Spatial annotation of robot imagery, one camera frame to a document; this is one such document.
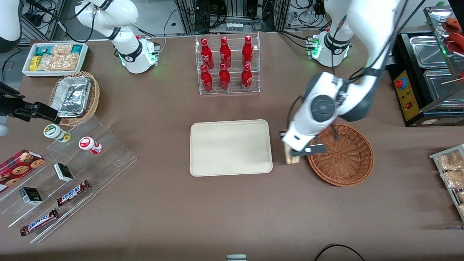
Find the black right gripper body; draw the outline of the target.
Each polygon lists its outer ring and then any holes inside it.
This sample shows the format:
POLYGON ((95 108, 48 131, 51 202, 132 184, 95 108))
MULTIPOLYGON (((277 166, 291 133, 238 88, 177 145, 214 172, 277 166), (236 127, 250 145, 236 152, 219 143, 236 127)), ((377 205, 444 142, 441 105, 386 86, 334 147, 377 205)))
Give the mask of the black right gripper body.
POLYGON ((25 117, 15 112, 17 109, 24 109, 25 96, 4 83, 0 83, 0 92, 0 115, 2 117, 25 117))

